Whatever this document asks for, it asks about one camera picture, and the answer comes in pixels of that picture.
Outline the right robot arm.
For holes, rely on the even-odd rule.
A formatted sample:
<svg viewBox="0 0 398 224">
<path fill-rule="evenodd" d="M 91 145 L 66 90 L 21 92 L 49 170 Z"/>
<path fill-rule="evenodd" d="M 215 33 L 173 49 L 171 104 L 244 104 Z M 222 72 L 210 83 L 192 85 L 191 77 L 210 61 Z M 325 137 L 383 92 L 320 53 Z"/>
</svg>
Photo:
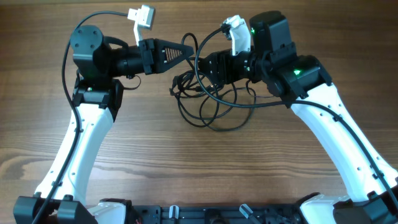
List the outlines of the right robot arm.
<svg viewBox="0 0 398 224">
<path fill-rule="evenodd" d="M 312 55 L 297 55 L 279 11 L 245 21 L 226 19 L 229 50 L 196 57 L 194 72 L 217 84 L 264 82 L 278 105 L 290 108 L 316 136 L 337 168 L 346 195 L 315 193 L 299 204 L 306 223 L 396 223 L 397 171 L 373 148 L 344 106 L 331 76 Z"/>
</svg>

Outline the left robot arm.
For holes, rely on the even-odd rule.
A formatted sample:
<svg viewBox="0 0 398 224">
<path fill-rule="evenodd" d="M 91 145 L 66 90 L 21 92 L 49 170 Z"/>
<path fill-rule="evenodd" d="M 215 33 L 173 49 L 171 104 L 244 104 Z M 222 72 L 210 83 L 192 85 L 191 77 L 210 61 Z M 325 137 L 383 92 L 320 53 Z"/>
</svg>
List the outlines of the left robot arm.
<svg viewBox="0 0 398 224">
<path fill-rule="evenodd" d="M 193 54 L 190 46 L 160 39 L 130 46 L 80 26 L 70 36 L 77 78 L 69 100 L 67 133 L 56 158 L 31 197 L 13 209 L 17 223 L 141 223 L 130 200 L 106 198 L 86 207 L 88 182 L 100 146 L 114 124 L 125 87 L 121 77 L 164 73 Z"/>
</svg>

